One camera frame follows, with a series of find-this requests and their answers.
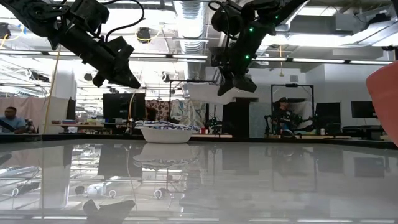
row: man sitting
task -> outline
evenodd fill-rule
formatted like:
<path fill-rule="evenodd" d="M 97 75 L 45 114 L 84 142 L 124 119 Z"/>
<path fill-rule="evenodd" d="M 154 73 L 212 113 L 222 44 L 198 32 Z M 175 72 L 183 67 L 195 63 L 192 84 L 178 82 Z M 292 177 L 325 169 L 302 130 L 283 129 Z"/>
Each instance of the man sitting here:
<path fill-rule="evenodd" d="M 24 118 L 16 116 L 17 109 L 9 106 L 4 112 L 4 116 L 0 116 L 0 126 L 4 133 L 22 134 L 26 131 L 26 123 Z"/>

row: reflective table surface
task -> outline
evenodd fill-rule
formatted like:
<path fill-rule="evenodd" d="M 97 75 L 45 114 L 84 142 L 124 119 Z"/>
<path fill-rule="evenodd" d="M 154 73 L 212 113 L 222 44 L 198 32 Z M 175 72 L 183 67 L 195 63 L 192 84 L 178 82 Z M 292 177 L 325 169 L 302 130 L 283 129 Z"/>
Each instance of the reflective table surface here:
<path fill-rule="evenodd" d="M 1 223 L 394 223 L 398 151 L 327 144 L 0 144 Z"/>

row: desk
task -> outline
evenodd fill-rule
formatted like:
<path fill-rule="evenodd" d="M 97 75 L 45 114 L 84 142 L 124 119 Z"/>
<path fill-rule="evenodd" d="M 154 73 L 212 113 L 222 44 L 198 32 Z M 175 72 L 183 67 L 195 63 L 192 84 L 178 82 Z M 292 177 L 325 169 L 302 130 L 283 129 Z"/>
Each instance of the desk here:
<path fill-rule="evenodd" d="M 199 138 L 231 138 L 232 134 L 192 134 L 192 137 L 199 137 Z"/>
<path fill-rule="evenodd" d="M 380 136 L 380 140 L 383 140 L 383 141 L 391 141 L 391 139 L 390 139 L 390 137 L 389 137 L 388 135 Z"/>
<path fill-rule="evenodd" d="M 308 135 L 296 135 L 295 136 L 297 139 L 352 139 L 351 136 L 321 136 L 321 135 L 315 135 L 315 134 L 308 134 Z M 279 139 L 280 135 L 270 135 L 268 136 L 267 139 Z"/>
<path fill-rule="evenodd" d="M 109 128 L 105 128 L 103 125 L 89 125 L 89 124 L 51 124 L 51 126 L 60 126 L 63 128 L 65 133 L 68 132 L 69 127 L 76 127 L 78 130 L 96 130 L 96 131 L 107 131 Z"/>

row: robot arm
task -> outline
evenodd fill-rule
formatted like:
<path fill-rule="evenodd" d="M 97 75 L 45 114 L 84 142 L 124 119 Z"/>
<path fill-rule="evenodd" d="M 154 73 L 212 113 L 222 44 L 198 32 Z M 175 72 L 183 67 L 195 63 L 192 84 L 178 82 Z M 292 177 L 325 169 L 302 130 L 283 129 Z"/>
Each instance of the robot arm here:
<path fill-rule="evenodd" d="M 219 56 L 219 68 L 223 76 L 219 96 L 233 87 L 250 92 L 256 90 L 257 86 L 245 74 L 252 59 L 256 58 L 263 38 L 267 34 L 276 35 L 275 27 L 306 1 L 291 0 L 282 6 L 278 0 L 253 0 L 243 7 L 230 0 L 223 2 L 223 7 L 216 10 L 211 23 L 215 30 L 227 35 L 239 34 L 239 37 L 231 46 L 226 46 Z"/>
<path fill-rule="evenodd" d="M 71 6 L 41 0 L 0 0 L 0 4 L 34 34 L 47 37 L 53 50 L 61 44 L 83 59 L 83 63 L 97 69 L 93 79 L 97 87 L 105 79 L 122 86 L 140 87 L 128 64 L 134 48 L 122 37 L 107 42 L 94 33 L 109 17 L 106 6 L 98 1 L 76 0 Z"/>

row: person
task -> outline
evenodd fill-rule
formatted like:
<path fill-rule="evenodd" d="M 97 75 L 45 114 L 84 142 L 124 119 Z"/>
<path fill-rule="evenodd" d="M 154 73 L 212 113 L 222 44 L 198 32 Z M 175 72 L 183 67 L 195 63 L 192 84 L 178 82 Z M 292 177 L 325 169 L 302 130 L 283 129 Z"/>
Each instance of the person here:
<path fill-rule="evenodd" d="M 156 121 L 157 110 L 155 108 L 146 108 L 147 112 L 147 120 L 148 121 Z"/>
<path fill-rule="evenodd" d="M 14 132 L 16 134 L 25 133 L 26 131 L 25 119 L 17 117 L 16 114 L 17 114 L 17 109 L 15 107 L 9 106 L 6 108 L 4 116 L 0 116 L 0 126 L 2 126 L 2 132 L 4 133 Z"/>
<path fill-rule="evenodd" d="M 278 101 L 279 107 L 274 110 L 273 123 L 276 124 L 276 131 L 279 133 L 281 130 L 289 130 L 290 117 L 292 112 L 289 110 L 289 102 L 286 97 L 282 97 Z"/>

